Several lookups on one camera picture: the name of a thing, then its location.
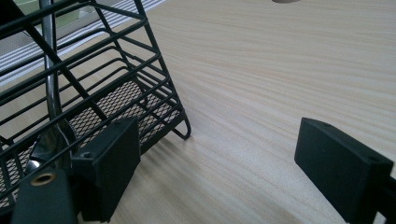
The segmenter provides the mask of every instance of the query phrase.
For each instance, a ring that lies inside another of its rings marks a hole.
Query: black plastic bracket
[[[111,123],[72,157],[84,220],[109,221],[140,162],[136,118]]]
[[[65,170],[46,170],[23,179],[12,224],[77,224]]]
[[[294,159],[346,222],[396,220],[393,161],[348,134],[303,118]]]

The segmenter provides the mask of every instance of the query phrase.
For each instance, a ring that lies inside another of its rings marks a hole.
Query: metal wire mesh
[[[54,127],[63,127],[67,123],[76,135],[73,143],[59,148],[58,151],[65,155],[73,148],[84,147],[114,120],[138,117],[140,145],[144,153],[181,121],[187,120],[145,15],[96,3],[81,3],[82,7],[87,5],[96,7],[99,12],[106,10],[131,17],[134,23],[115,32],[106,27],[106,20],[103,20],[105,28],[99,27],[88,34],[102,34],[98,42],[62,59],[56,58],[54,51],[40,44],[41,37],[35,38],[44,53],[29,62],[42,60],[45,55],[52,55],[59,61],[51,69],[36,71],[31,77],[0,93],[0,106],[11,111],[0,115],[0,125],[2,129],[6,126],[14,129],[12,132],[0,132],[0,216],[1,208],[16,202],[18,185],[25,177],[24,169],[35,142]],[[129,36],[142,28],[146,31],[146,42]],[[81,38],[76,36],[68,44]],[[26,64],[13,65],[0,71],[0,76]],[[46,105],[46,95],[34,96],[37,90],[44,90],[45,78],[51,74],[56,74],[63,81],[59,87],[63,113],[49,120],[48,112],[42,108]],[[21,105],[19,100],[23,97],[30,100]],[[14,127],[15,121],[21,118],[32,120],[21,127]],[[51,158],[40,167],[53,166],[57,158]]]

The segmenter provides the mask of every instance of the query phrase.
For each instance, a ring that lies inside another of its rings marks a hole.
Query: wooden table surface
[[[142,157],[111,224],[344,223],[294,162],[300,121],[396,161],[395,12],[394,0],[152,9],[192,136],[169,133]]]

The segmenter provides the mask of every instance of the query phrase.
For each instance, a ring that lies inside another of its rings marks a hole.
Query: black metal frame
[[[65,79],[65,84],[59,88],[59,93],[67,100],[62,102],[63,112],[59,116],[50,118],[47,114],[20,128],[16,133],[9,133],[7,136],[0,134],[0,216],[2,211],[4,213],[12,210],[16,202],[19,184],[28,176],[24,169],[37,137],[51,127],[59,125],[63,120],[67,120],[75,129],[76,140],[65,148],[59,148],[56,155],[29,175],[52,167],[73,148],[86,145],[116,119],[138,117],[141,154],[170,131],[182,139],[190,136],[189,120],[178,98],[145,10],[140,0],[134,0],[134,3],[138,13],[104,6],[96,3],[95,0],[63,0],[25,16],[12,0],[2,1],[0,12],[6,16],[6,19],[0,23],[0,39],[18,32],[27,32],[43,53],[5,68],[0,71],[0,77],[23,68],[25,65],[43,60],[46,56],[53,61],[54,65],[1,92],[0,106],[10,109],[11,105],[18,102],[19,97],[44,88],[45,79],[53,74],[56,74],[59,79]],[[61,59],[35,29],[35,25],[50,14],[56,13],[60,16],[85,6],[95,7],[104,27],[76,36],[58,46],[57,49],[67,48],[91,35],[103,33],[101,36],[107,35],[107,37],[72,56]],[[103,11],[129,17],[134,20],[134,24],[116,32],[108,25]],[[139,29],[144,29],[149,44],[129,36]],[[130,48],[138,49],[143,56],[134,55],[134,52],[129,51]],[[92,65],[103,54],[119,56],[100,63],[85,74],[78,71],[81,65]],[[98,78],[95,83],[84,84],[88,77],[96,77],[97,74],[101,74],[101,78]],[[47,96],[43,95],[22,109],[2,117],[0,126],[3,129],[20,116],[35,113],[35,109],[47,101]],[[182,121],[187,126],[186,134],[176,129]]]

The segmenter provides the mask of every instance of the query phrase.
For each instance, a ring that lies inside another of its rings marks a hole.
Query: light wood grain
[[[300,120],[396,161],[395,11],[393,0],[152,9],[192,136],[169,133],[142,157],[111,223],[344,223],[293,160]]]

